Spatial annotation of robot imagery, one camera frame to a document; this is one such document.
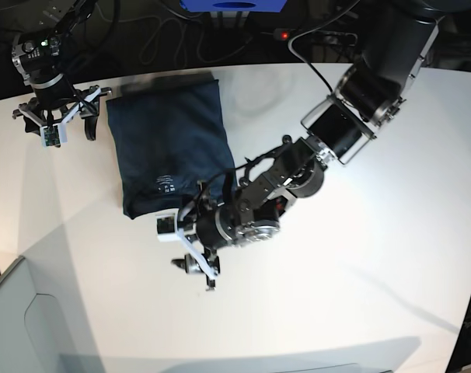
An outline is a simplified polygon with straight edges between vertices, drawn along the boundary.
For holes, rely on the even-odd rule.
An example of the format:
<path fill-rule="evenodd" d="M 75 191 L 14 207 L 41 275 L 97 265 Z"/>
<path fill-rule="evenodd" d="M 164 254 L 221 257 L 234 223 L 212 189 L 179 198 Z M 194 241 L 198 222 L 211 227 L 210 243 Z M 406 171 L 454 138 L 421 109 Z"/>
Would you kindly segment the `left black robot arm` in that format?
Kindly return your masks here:
<path fill-rule="evenodd" d="M 204 181 L 193 200 L 171 217 L 173 234 L 186 249 L 173 265 L 204 275 L 208 290 L 214 290 L 220 249 L 273 238 L 293 203 L 320 190 L 327 166 L 348 163 L 399 112 L 440 20 L 459 8 L 457 1 L 387 1 L 360 57 L 302 119 L 306 137 L 284 136 L 261 158 L 247 160 L 242 176 L 233 168 L 221 171 L 221 202 L 211 198 L 211 182 Z M 261 159 L 271 160 L 271 166 L 251 179 Z"/>

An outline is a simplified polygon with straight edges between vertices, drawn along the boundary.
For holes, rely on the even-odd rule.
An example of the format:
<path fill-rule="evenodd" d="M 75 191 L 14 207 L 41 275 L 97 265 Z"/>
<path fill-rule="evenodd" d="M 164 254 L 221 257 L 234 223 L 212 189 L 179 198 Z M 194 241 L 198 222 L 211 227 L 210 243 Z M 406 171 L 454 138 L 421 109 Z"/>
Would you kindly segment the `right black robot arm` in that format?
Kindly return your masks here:
<path fill-rule="evenodd" d="M 120 20 L 121 2 L 113 2 L 113 18 L 99 44 L 78 53 L 70 46 L 72 31 L 89 20 L 96 4 L 77 1 L 53 28 L 19 34 L 13 41 L 12 63 L 34 97 L 20 103 L 12 118 L 23 119 L 25 132 L 39 135 L 44 147 L 61 147 L 67 141 L 66 126 L 75 117 L 83 119 L 86 139 L 96 140 L 100 99 L 112 89 L 99 85 L 77 89 L 71 76 L 89 64 L 113 36 Z"/>

